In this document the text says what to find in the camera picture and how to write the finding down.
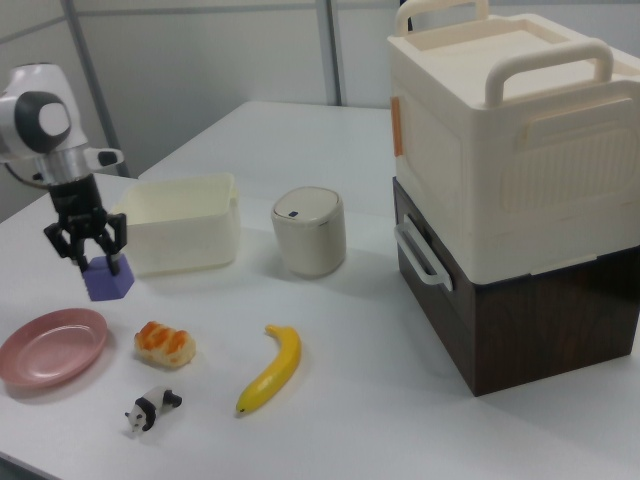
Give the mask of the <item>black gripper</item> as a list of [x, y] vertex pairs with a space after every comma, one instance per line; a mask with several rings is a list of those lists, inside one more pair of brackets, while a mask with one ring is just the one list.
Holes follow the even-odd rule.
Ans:
[[126, 245], [126, 215], [107, 214], [93, 174], [48, 188], [58, 220], [44, 229], [61, 258], [69, 258], [81, 272], [89, 268], [84, 243], [93, 239], [105, 253], [112, 276], [120, 273], [119, 255]]

